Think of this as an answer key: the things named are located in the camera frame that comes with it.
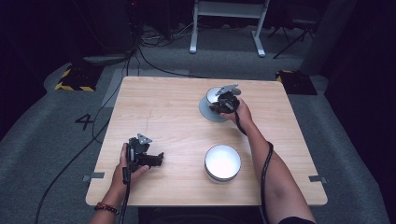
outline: bracelet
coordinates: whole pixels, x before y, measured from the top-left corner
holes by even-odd
[[[95,206],[94,209],[95,209],[95,211],[97,211],[97,210],[106,210],[106,211],[109,211],[109,212],[114,213],[116,215],[118,215],[120,213],[120,211],[117,208],[115,208],[115,207],[113,207],[111,205],[105,204],[105,203],[98,203]]]

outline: person's left hand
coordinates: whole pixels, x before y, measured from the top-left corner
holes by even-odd
[[[120,154],[120,162],[116,166],[116,169],[114,170],[110,189],[108,190],[106,197],[104,198],[104,200],[108,200],[108,203],[113,204],[114,206],[117,206],[122,203],[126,191],[126,185],[124,185],[122,182],[123,180],[122,167],[127,166],[126,150],[127,150],[127,144],[124,143]],[[137,179],[148,169],[149,167],[145,165],[140,167],[134,173],[131,174],[131,188],[134,186]]]

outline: person's hand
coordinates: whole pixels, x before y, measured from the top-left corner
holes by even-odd
[[[238,109],[236,110],[236,113],[238,113],[239,123],[241,127],[244,130],[246,130],[248,126],[253,123],[253,119],[251,117],[251,113],[248,108],[248,105],[245,103],[245,101],[242,99],[238,99],[238,100],[239,100],[239,106]],[[231,113],[231,114],[221,113],[220,115],[222,118],[232,120],[233,123],[236,124],[235,113]]]
[[[124,143],[120,154],[120,163],[116,166],[116,169],[114,170],[111,186],[104,198],[103,203],[112,204],[114,206],[117,206],[122,203],[126,191],[126,185],[124,185],[122,182],[123,180],[122,167],[127,166],[126,150],[127,150],[127,144]],[[145,165],[140,167],[134,173],[131,174],[131,188],[134,186],[137,179],[148,169],[149,167]]]

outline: wooden table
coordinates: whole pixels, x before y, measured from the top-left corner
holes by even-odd
[[[260,205],[248,139],[231,121],[204,118],[198,107],[209,89],[235,83],[257,126],[290,168],[308,204],[325,204],[327,196],[321,182],[309,180],[318,173],[281,83],[177,77],[126,77],[122,81],[94,170],[105,176],[92,179],[87,204],[102,200],[122,144],[141,133],[153,140],[149,155],[164,152],[163,165],[151,168],[139,179],[129,205]],[[214,183],[205,172],[205,154],[215,145],[231,146],[241,157],[239,174],[227,184]]]

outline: person's arm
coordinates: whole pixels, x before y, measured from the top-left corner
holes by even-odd
[[[262,168],[269,152],[269,144],[254,123],[247,104],[239,99],[237,109],[241,127],[247,133],[250,144],[253,167],[259,184],[262,182]],[[235,123],[234,114],[221,114]],[[279,223],[286,217],[300,217],[315,222],[314,216],[303,194],[294,181],[285,162],[273,152],[265,177],[265,204],[270,223]]]
[[[108,204],[114,208],[119,209],[120,211],[120,205],[122,205],[124,196],[125,196],[125,190],[126,190],[126,185],[123,184],[122,182],[122,167],[126,167],[127,162],[126,162],[126,148],[127,144],[124,144],[122,146],[122,151],[120,155],[120,163],[116,166],[116,169],[113,174],[113,179],[111,181],[110,188],[108,189],[105,197],[101,201],[101,203]],[[133,187],[135,181],[141,176],[143,173],[145,173],[149,167],[142,166],[140,167],[137,171],[131,174],[131,188]],[[108,224],[108,223],[114,223],[116,220],[116,214],[109,212],[107,210],[97,210],[95,211],[90,224]]]

